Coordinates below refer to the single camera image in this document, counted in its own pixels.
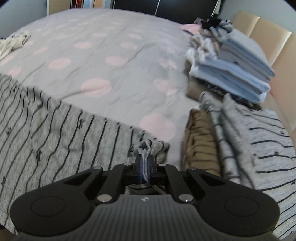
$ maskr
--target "polka dot bed sheet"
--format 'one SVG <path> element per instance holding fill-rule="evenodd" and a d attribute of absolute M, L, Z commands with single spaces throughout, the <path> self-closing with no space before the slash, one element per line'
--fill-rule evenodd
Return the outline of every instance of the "polka dot bed sheet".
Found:
<path fill-rule="evenodd" d="M 123 10 L 67 10 L 18 30 L 32 36 L 0 61 L 0 73 L 154 134 L 171 145 L 167 163 L 180 168 L 189 111 L 198 103 L 185 95 L 190 34 L 179 26 Z"/>

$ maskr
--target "beige cloth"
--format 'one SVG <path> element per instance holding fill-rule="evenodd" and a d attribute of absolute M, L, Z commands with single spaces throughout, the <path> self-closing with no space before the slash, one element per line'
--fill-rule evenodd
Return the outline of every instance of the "beige cloth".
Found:
<path fill-rule="evenodd" d="M 183 168 L 221 176 L 213 125 L 207 112 L 191 109 L 183 142 Z"/>
<path fill-rule="evenodd" d="M 0 60 L 4 59 L 11 51 L 23 47 L 30 37 L 31 34 L 24 31 L 6 39 L 0 39 Z"/>

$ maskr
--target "striped fabric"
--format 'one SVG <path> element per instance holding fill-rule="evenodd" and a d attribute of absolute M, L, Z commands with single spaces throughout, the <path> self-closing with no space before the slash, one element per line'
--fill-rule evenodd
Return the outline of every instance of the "striped fabric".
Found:
<path fill-rule="evenodd" d="M 212 121 L 204 110 L 191 109 L 183 142 L 183 168 L 221 176 Z"/>
<path fill-rule="evenodd" d="M 203 92 L 200 101 L 215 126 L 224 177 L 271 196 L 281 211 L 274 234 L 289 235 L 296 229 L 296 157 L 277 114 L 249 110 L 229 94 L 221 103 Z"/>
<path fill-rule="evenodd" d="M 9 209 L 25 192 L 92 166 L 133 163 L 144 139 L 152 140 L 157 162 L 163 162 L 169 145 L 151 134 L 0 74 L 0 224 L 15 232 Z"/>

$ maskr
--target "gray folded garment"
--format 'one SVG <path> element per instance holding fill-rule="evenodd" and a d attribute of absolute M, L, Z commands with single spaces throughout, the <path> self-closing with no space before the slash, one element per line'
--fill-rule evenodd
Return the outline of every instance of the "gray folded garment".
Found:
<path fill-rule="evenodd" d="M 233 31 L 228 33 L 227 37 L 223 39 L 222 43 L 220 52 L 218 53 L 219 58 L 229 61 L 229 58 L 224 56 L 224 52 L 229 52 L 229 49 L 231 49 L 232 51 L 230 51 L 230 53 L 232 58 L 230 62 L 238 63 L 248 72 L 252 71 L 252 68 L 255 68 L 264 76 L 275 76 L 259 44 L 239 30 L 233 29 Z"/>
<path fill-rule="evenodd" d="M 139 149 L 159 163 L 169 144 L 0 74 L 0 224 L 9 231 L 9 210 L 20 195 L 93 166 L 133 163 Z"/>
<path fill-rule="evenodd" d="M 223 176 L 278 203 L 281 215 L 274 234 L 284 238 L 296 226 L 296 157 L 277 114 L 270 109 L 249 110 L 229 94 L 220 102 L 203 92 L 200 102 L 213 121 Z"/>

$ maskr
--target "wardrobe door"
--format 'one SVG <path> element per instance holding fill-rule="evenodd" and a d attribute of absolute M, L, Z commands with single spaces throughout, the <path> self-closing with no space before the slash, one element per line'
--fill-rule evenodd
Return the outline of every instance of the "wardrobe door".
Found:
<path fill-rule="evenodd" d="M 156 16 L 177 23 L 193 23 L 197 17 L 212 16 L 217 0 L 160 0 Z"/>
<path fill-rule="evenodd" d="M 114 8 L 154 15 L 158 0 L 115 0 Z"/>

